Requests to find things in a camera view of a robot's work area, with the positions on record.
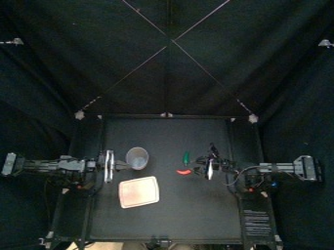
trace black backdrop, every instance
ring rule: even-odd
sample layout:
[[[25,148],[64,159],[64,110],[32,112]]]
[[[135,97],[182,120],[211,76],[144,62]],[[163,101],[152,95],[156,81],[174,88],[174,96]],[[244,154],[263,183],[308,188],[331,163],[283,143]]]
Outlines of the black backdrop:
[[[223,1],[128,3],[135,11],[124,1],[1,1],[0,41],[25,42],[0,45],[1,159],[67,153],[73,114],[97,96],[85,112],[248,115],[238,98],[259,116],[266,160],[323,163],[326,184],[283,185],[274,201],[291,249],[330,249],[334,52],[317,44],[334,37],[333,1],[227,1],[210,17]],[[178,40],[186,54],[170,39],[204,17]],[[0,185],[1,244],[28,244],[47,231],[43,180]]]

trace black table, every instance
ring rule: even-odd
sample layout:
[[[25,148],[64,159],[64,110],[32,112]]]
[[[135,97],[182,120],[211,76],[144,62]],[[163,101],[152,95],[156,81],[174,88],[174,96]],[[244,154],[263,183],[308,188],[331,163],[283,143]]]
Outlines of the black table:
[[[71,147],[75,157],[93,157],[100,149],[113,149],[116,159],[141,146],[150,160],[140,171],[115,173],[111,184],[87,200],[67,195],[59,209],[56,234],[61,240],[150,241],[242,244],[239,203],[222,185],[224,173],[208,181],[196,175],[180,176],[183,154],[191,159],[207,155],[210,143],[220,156],[246,164],[262,161],[256,128],[247,120],[89,118],[80,123]],[[123,209],[119,183],[154,176],[158,203]]]

